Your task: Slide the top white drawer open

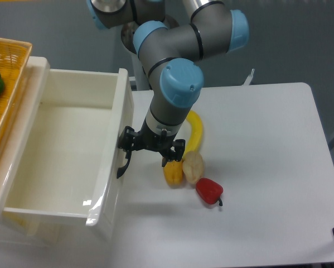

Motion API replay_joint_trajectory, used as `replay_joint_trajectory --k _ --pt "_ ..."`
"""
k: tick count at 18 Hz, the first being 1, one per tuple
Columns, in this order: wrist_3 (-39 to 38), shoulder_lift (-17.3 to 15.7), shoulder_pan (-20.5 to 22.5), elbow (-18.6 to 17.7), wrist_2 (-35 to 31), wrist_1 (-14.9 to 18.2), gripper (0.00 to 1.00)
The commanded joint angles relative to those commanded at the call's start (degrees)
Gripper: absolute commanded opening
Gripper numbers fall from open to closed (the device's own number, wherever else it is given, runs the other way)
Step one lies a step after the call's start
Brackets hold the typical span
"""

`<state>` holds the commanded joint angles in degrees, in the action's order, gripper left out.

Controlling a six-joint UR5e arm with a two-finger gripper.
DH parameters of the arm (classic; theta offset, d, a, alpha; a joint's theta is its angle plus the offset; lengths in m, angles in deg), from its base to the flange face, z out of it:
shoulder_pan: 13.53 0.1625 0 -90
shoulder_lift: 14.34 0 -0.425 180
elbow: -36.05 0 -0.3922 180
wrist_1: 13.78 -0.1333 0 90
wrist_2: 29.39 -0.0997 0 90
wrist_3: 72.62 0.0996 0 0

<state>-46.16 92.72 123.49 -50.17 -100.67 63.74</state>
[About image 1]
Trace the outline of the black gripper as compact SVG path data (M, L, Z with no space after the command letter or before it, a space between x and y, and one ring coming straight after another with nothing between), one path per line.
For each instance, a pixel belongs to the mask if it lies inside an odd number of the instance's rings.
M173 136L160 136L149 128L142 128L136 132L131 126L125 126L118 138L118 148L126 155L131 156L133 151L148 150L159 152L162 155L161 166L165 167L168 162L182 160L186 141L175 139Z

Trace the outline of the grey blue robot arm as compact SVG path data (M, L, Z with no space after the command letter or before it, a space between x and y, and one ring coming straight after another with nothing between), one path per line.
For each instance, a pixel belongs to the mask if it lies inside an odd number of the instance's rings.
M185 141L176 135L200 96L204 75L198 61L244 47L249 24L240 10L222 1L184 1L190 22L170 28L165 24L164 1L88 1L99 27L135 23L135 54L154 95L140 131L127 126L118 147L127 159L133 151L158 152L163 163L180 161Z

